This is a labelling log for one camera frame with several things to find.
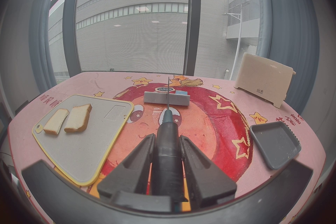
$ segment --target gray curtain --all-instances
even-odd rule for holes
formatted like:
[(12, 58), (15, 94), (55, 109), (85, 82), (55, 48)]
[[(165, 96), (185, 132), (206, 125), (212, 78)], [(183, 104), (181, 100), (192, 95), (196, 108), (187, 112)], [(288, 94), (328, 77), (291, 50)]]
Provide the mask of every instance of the gray curtain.
[(50, 0), (34, 0), (29, 21), (29, 54), (40, 94), (57, 85), (49, 51), (49, 9)]
[(301, 113), (313, 89), (319, 63), (319, 28), (313, 1), (260, 2), (260, 37), (257, 53), (296, 71), (285, 101)]

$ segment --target bread slice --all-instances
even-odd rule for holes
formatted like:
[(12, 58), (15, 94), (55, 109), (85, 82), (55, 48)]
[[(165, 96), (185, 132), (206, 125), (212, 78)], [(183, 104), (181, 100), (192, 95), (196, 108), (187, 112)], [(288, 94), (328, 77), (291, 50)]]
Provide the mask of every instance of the bread slice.
[(74, 133), (86, 130), (91, 109), (91, 104), (74, 106), (71, 109), (70, 116), (66, 122), (64, 131), (67, 133)]
[(65, 118), (69, 115), (69, 110), (60, 108), (58, 109), (51, 118), (47, 121), (47, 123), (44, 125), (44, 132), (47, 134), (54, 134), (58, 135), (62, 123), (65, 120)]

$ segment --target yellow cutting board rim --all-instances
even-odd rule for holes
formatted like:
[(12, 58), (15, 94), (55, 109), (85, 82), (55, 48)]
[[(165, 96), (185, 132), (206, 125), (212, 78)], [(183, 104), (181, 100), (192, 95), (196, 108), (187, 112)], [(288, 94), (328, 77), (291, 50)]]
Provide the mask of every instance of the yellow cutting board rim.
[(127, 120), (128, 120), (128, 117), (131, 115), (131, 113), (133, 112), (133, 109), (134, 109), (134, 104), (130, 101), (123, 101), (123, 100), (115, 100), (115, 99), (109, 99), (109, 98), (102, 98), (102, 97), (94, 97), (94, 96), (89, 96), (89, 95), (83, 95), (83, 94), (73, 94), (73, 95), (70, 95), (68, 98), (70, 98), (71, 96), (74, 96), (74, 95), (78, 95), (78, 96), (84, 96), (84, 97), (90, 97), (90, 98), (96, 98), (96, 99), (102, 99), (102, 100), (109, 100), (109, 101), (117, 101), (117, 102), (121, 102), (121, 103), (128, 103), (131, 105), (131, 110), (129, 111), (128, 114), (126, 114), (126, 117), (124, 119), (124, 122), (122, 123), (122, 125), (120, 126), (120, 128), (118, 129), (117, 131), (117, 134), (115, 135), (114, 139), (112, 140), (112, 142), (110, 143), (109, 147), (107, 148), (107, 150), (105, 151), (104, 155), (103, 155), (103, 158), (101, 159), (101, 161), (99, 162), (99, 165), (98, 165), (98, 168), (96, 169), (94, 175), (92, 176), (92, 178), (86, 182), (79, 182), (77, 180), (75, 180), (74, 178), (71, 177), (71, 175), (69, 175), (65, 170), (63, 170), (63, 168), (61, 168), (57, 163), (56, 161), (48, 154), (48, 152), (44, 149), (44, 147), (40, 144), (39, 140), (37, 139), (35, 133), (34, 133), (34, 129), (36, 128), (36, 125), (48, 114), (50, 113), (50, 111), (52, 111), (53, 109), (55, 109), (57, 106), (59, 106), (60, 104), (58, 104), (57, 106), (55, 106), (54, 108), (52, 108), (50, 111), (48, 111), (48, 113), (46, 113), (33, 127), (33, 129), (31, 130), (31, 133), (33, 134), (36, 142), (39, 144), (40, 148), (43, 150), (43, 152), (47, 155), (47, 157), (52, 161), (53, 164), (55, 164), (55, 166), (66, 176), (68, 177), (71, 181), (73, 181), (74, 183), (76, 183), (77, 185), (80, 185), (82, 187), (86, 187), (86, 186), (89, 186), (91, 184), (93, 184), (98, 176), (99, 176), (99, 173), (100, 171), (102, 170), (102, 167), (103, 167), (103, 164), (105, 163), (106, 159), (107, 159), (107, 156), (109, 155), (114, 143), (116, 142), (117, 138), (119, 137), (119, 134), (121, 132), (121, 130), (124, 128), (124, 125), (126, 124)]

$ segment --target pink tablecloth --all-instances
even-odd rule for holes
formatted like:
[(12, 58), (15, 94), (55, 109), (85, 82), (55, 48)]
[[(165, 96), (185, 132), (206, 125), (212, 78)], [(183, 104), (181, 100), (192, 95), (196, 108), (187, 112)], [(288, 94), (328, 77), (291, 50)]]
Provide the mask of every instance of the pink tablecloth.
[[(314, 190), (326, 157), (309, 125), (285, 102), (277, 109), (261, 98), (235, 89), (232, 81), (172, 75), (170, 79), (174, 90), (184, 90), (191, 95), (189, 108), (177, 108), (175, 113), (179, 133), (189, 136), (218, 166), (222, 165), (221, 168), (237, 182), (236, 197), (258, 187), (276, 172), (267, 168), (258, 148), (253, 146), (248, 127), (272, 121), (284, 121), (290, 127), (302, 146), (295, 158), (313, 169), (313, 176), (296, 205), (281, 222), (289, 223)], [(53, 107), (73, 94), (128, 100), (138, 104), (138, 111), (142, 113), (135, 113), (130, 118), (133, 120), (125, 125), (103, 166), (101, 179), (130, 151), (129, 148), (123, 152), (118, 149), (133, 146), (126, 145), (129, 144), (127, 135), (130, 130), (139, 132), (134, 144), (143, 138), (143, 134), (156, 133), (164, 106), (144, 104), (142, 96), (144, 91), (154, 91), (165, 86), (167, 81), (168, 75), (163, 74), (81, 73), (33, 100), (11, 121), (9, 141), (17, 175), (31, 203), (47, 222), (53, 223), (29, 192), (21, 175), (22, 169), (40, 159), (54, 167), (33, 137), (33, 126)], [(137, 121), (136, 117), (140, 116), (142, 119)], [(223, 159), (223, 148), (225, 150), (222, 152), (227, 152), (225, 159), (229, 159), (229, 163)], [(94, 186), (82, 189), (94, 195)]]

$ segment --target toaster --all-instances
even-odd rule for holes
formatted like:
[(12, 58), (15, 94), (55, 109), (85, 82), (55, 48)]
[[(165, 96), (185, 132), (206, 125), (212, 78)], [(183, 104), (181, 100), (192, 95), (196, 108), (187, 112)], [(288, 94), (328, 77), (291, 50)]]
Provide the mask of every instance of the toaster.
[(253, 93), (280, 108), (295, 74), (292, 67), (244, 53), (234, 87)]

